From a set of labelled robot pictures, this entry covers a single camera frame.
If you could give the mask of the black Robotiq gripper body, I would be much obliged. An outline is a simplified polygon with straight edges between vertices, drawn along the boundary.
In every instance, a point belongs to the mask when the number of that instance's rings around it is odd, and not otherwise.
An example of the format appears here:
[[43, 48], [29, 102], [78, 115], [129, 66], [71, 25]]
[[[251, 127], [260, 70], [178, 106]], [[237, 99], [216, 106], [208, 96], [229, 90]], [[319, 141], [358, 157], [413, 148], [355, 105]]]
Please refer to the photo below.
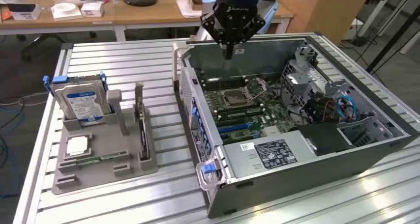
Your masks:
[[225, 4], [228, 6], [227, 11], [227, 31], [229, 37], [229, 20], [235, 15], [241, 15], [247, 13], [259, 14], [259, 4], [260, 0], [216, 0], [216, 4]]

